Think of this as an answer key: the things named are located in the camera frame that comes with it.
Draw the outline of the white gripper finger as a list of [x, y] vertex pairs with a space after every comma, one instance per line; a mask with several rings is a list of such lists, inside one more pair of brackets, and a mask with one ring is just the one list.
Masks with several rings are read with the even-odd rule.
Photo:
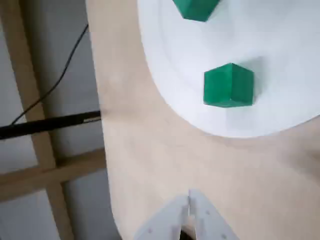
[[175, 197], [147, 220], [135, 233], [135, 240], [178, 240], [189, 216], [189, 197]]
[[189, 214], [194, 217], [197, 240], [237, 240], [237, 235], [212, 202], [199, 190], [188, 192]]

